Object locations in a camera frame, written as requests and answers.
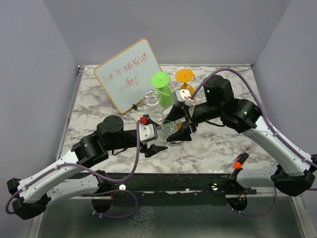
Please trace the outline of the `small clear orange cup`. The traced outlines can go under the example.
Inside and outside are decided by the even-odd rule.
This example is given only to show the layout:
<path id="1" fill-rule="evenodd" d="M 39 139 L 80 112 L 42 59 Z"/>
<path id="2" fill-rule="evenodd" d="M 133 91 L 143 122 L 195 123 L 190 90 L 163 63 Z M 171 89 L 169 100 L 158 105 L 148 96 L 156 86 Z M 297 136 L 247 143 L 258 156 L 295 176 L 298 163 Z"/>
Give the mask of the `small clear orange cup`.
<path id="1" fill-rule="evenodd" d="M 174 122 L 165 120 L 161 126 L 157 128 L 158 141 L 167 143 L 167 138 L 173 135 L 177 131 L 177 127 Z"/>

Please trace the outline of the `green plastic goblet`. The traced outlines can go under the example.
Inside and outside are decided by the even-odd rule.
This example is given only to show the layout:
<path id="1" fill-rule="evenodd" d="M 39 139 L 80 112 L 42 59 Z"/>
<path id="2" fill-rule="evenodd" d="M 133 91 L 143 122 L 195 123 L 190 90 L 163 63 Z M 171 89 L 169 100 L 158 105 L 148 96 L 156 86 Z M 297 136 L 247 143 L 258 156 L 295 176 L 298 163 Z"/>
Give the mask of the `green plastic goblet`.
<path id="1" fill-rule="evenodd" d="M 168 86 L 170 77 L 165 72 L 157 72 L 151 77 L 152 86 L 159 91 L 161 96 L 160 105 L 164 108 L 172 104 L 171 89 Z"/>

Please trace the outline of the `orange plastic cup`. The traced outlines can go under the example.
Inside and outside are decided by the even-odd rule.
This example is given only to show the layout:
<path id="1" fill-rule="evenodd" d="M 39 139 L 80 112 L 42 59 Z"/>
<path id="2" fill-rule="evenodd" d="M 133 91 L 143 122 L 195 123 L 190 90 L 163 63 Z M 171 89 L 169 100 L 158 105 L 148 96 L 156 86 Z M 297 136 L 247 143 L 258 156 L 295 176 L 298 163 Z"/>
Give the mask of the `orange plastic cup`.
<path id="1" fill-rule="evenodd" d="M 177 82 L 182 83 L 179 87 L 180 90 L 189 90 L 190 95 L 192 95 L 195 89 L 191 86 L 194 80 L 194 73 L 190 69 L 181 69 L 176 72 L 175 79 Z"/>

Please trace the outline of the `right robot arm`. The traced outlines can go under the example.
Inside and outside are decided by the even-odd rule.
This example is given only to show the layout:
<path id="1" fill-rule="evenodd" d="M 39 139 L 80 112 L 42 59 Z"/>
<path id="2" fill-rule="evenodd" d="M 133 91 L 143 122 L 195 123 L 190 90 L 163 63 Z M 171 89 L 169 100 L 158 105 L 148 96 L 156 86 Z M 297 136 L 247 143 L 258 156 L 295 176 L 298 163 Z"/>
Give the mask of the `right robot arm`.
<path id="1" fill-rule="evenodd" d="M 250 138 L 278 163 L 276 167 L 264 169 L 235 169 L 227 182 L 231 193 L 238 194 L 251 187 L 275 187 L 286 195 L 297 196 L 311 189 L 317 169 L 316 155 L 304 152 L 279 132 L 258 100 L 253 103 L 236 99 L 230 81 L 215 73 L 205 78 L 200 86 L 206 102 L 196 106 L 192 96 L 184 96 L 183 89 L 173 94 L 174 105 L 167 120 L 184 118 L 185 121 L 167 138 L 168 142 L 191 141 L 200 123 L 220 118 L 224 126 Z"/>

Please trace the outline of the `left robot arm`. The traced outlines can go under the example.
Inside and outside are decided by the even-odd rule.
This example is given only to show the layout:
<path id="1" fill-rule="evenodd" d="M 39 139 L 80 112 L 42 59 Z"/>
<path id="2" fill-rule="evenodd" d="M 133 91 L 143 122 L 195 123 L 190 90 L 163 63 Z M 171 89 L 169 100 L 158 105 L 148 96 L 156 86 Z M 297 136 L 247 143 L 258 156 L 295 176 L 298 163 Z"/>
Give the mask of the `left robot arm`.
<path id="1" fill-rule="evenodd" d="M 112 194 L 113 183 L 124 183 L 137 168 L 141 153 L 149 158 L 168 149 L 153 142 L 158 138 L 157 124 L 144 115 L 136 128 L 124 130 L 119 116 L 108 116 L 97 125 L 96 131 L 84 136 L 71 150 L 40 172 L 25 178 L 12 178 L 7 182 L 11 194 L 5 212 L 28 220 L 42 214 L 47 207 L 62 199 L 78 195 Z M 102 171 L 91 168 L 109 158 L 109 152 L 136 148 L 134 165 L 123 178 L 109 178 Z"/>

